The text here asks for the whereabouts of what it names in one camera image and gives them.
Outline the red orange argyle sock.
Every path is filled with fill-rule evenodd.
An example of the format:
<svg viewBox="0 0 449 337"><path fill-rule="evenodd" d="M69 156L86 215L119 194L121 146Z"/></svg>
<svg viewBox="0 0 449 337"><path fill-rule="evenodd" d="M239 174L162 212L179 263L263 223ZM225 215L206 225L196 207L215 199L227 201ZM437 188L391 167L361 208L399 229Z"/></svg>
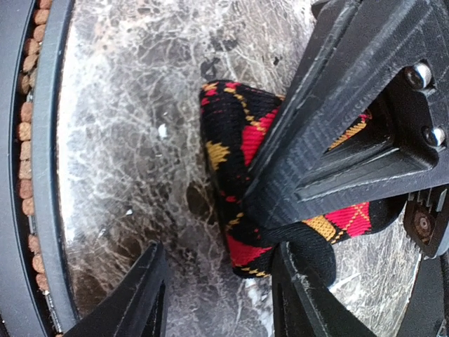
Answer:
<svg viewBox="0 0 449 337"><path fill-rule="evenodd" d="M201 137L213 183L217 216L233 272L242 278L268 277L275 249L288 242L294 260L304 260L331 286L336 279L333 244L383 231L399 216L405 195L366 201L266 230L243 210L251 178L248 168L283 102L283 96L230 80L205 83L199 94Z"/></svg>

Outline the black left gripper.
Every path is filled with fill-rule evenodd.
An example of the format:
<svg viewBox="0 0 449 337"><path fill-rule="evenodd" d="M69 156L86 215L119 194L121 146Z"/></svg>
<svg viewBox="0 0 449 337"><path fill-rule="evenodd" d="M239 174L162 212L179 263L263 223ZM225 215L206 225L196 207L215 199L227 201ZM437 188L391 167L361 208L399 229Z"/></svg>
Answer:
<svg viewBox="0 0 449 337"><path fill-rule="evenodd" d="M443 255L448 250L448 186L409 193L403 226L426 257Z"/></svg>

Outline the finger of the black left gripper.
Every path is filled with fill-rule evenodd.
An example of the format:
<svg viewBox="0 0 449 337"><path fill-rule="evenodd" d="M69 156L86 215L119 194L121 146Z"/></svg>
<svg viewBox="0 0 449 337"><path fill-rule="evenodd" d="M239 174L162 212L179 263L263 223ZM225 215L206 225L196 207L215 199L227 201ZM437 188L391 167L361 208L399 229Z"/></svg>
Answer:
<svg viewBox="0 0 449 337"><path fill-rule="evenodd" d="M448 2L318 1L316 26L250 167L273 229L448 183Z"/></svg>

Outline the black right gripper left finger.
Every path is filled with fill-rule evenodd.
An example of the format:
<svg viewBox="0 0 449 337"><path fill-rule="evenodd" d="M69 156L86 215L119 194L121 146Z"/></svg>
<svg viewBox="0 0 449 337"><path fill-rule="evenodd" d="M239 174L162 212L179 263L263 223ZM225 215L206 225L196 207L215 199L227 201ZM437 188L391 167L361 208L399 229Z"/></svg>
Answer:
<svg viewBox="0 0 449 337"><path fill-rule="evenodd" d="M165 336L169 268L161 243L150 244L113 292L66 336Z"/></svg>

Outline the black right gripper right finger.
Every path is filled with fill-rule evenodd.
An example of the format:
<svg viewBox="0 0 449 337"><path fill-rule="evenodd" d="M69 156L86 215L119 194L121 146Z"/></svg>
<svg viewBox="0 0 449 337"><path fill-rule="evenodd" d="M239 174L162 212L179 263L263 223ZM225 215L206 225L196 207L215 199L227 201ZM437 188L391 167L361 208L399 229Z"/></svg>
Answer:
<svg viewBox="0 0 449 337"><path fill-rule="evenodd" d="M276 250L272 272L275 336L374 336L328 290L288 243Z"/></svg>

